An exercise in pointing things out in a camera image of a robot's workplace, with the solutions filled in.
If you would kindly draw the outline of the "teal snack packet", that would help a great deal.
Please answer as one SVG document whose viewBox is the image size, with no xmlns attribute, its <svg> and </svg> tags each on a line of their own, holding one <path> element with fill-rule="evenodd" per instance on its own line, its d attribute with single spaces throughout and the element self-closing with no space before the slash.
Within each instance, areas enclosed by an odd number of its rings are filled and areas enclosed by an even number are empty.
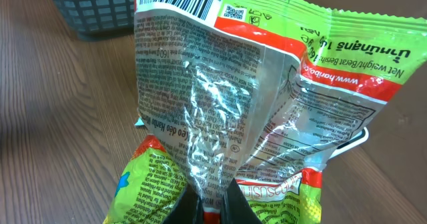
<svg viewBox="0 0 427 224">
<path fill-rule="evenodd" d="M 145 124 L 144 124 L 144 122 L 142 121 L 142 119 L 141 118 L 139 118 L 137 121 L 136 121 L 136 123 L 134 124 L 134 126 L 135 127 L 143 127 Z"/>
</svg>

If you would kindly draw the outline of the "green candy bag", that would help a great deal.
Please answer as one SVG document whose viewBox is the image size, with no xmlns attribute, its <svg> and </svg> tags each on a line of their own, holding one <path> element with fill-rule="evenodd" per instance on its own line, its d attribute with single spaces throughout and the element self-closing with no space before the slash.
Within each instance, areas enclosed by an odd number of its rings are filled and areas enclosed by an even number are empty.
<svg viewBox="0 0 427 224">
<path fill-rule="evenodd" d="M 106 223 L 163 223 L 187 185 L 220 223 L 236 180 L 262 223 L 319 223 L 322 171 L 426 60 L 426 20 L 304 0 L 134 0 L 148 135 Z"/>
</svg>

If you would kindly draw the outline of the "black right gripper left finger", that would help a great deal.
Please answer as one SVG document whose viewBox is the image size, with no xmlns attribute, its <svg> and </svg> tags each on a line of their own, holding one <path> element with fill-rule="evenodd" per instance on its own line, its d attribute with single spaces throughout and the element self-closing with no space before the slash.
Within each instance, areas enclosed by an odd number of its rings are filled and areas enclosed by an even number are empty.
<svg viewBox="0 0 427 224">
<path fill-rule="evenodd" d="M 201 198 L 187 185 L 162 224 L 203 224 Z"/>
</svg>

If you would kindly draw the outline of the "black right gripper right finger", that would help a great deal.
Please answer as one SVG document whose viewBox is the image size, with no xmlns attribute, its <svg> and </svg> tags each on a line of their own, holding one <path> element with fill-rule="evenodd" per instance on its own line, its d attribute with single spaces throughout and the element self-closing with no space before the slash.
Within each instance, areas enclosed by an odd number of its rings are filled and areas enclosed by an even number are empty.
<svg viewBox="0 0 427 224">
<path fill-rule="evenodd" d="M 228 187 L 220 211 L 221 224 L 262 224 L 252 211 L 236 180 Z"/>
</svg>

